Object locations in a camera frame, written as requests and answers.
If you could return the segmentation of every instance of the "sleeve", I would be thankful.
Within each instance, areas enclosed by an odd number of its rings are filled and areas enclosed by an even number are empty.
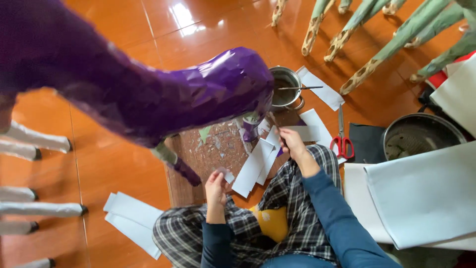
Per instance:
[[[228,224],[202,223],[203,250],[201,268],[231,268],[234,257],[230,242],[235,236]]]
[[[326,236],[344,268],[401,268],[375,242],[323,171],[303,178]]]

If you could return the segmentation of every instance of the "paintbrush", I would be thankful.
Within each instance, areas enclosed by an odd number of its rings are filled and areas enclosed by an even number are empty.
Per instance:
[[[288,145],[286,144],[286,140],[281,136],[281,129],[279,128],[278,124],[276,123],[276,118],[274,117],[272,112],[268,112],[269,118],[271,119],[272,123],[276,126],[276,129],[278,130],[279,137],[281,138],[281,141],[283,141],[283,144],[285,147]]]
[[[278,90],[287,90],[287,89],[313,89],[313,88],[322,88],[323,86],[305,86],[305,87],[281,87]]]

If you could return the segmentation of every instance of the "black hoof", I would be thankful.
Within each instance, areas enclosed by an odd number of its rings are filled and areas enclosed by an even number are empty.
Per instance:
[[[31,229],[28,232],[28,234],[32,234],[32,233],[38,231],[38,229],[40,228],[40,226],[38,225],[38,223],[36,221],[30,222],[30,224],[31,224]]]
[[[56,261],[54,259],[48,258],[48,260],[50,261],[50,268],[56,267]]]
[[[81,216],[83,216],[84,214],[86,214],[89,210],[86,206],[83,206],[81,205],[81,209],[82,209],[82,212],[81,212]]]
[[[68,152],[72,152],[73,151],[73,144],[71,144],[71,141],[68,139],[68,143],[69,143],[69,151]]]
[[[36,154],[35,158],[33,158],[33,161],[41,160],[41,151],[38,148],[35,148]]]
[[[31,189],[31,188],[30,188],[30,191],[31,191],[31,192],[33,193],[33,195],[35,196],[35,199],[34,199],[34,200],[35,200],[35,201],[38,201],[38,199],[39,199],[40,197],[38,196],[38,194],[36,193],[36,191],[33,190],[33,189]]]

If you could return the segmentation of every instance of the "blue long sleeve shirt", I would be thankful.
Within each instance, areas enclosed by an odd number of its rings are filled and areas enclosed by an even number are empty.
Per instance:
[[[324,232],[343,268],[401,268],[357,221],[332,180],[323,171],[303,178]],[[232,268],[230,241],[234,234],[226,224],[203,223],[202,268]],[[268,259],[261,268],[333,268],[330,262],[308,255],[289,254]]]

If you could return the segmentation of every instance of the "wooden board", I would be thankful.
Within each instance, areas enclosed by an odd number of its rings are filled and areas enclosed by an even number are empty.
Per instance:
[[[275,113],[279,125],[296,125],[300,117],[295,111]],[[205,142],[200,138],[198,129],[181,132],[179,135],[166,140],[166,145],[174,150],[202,179],[202,184],[192,187],[185,178],[172,168],[166,168],[167,183],[169,186],[170,204],[185,206],[203,203],[205,200],[204,183],[209,175],[218,167],[223,166],[237,176],[248,158],[248,152],[258,143],[244,143],[239,133],[239,119],[212,125]],[[288,159],[288,156],[279,157],[274,163],[268,177],[274,176],[276,171]]]

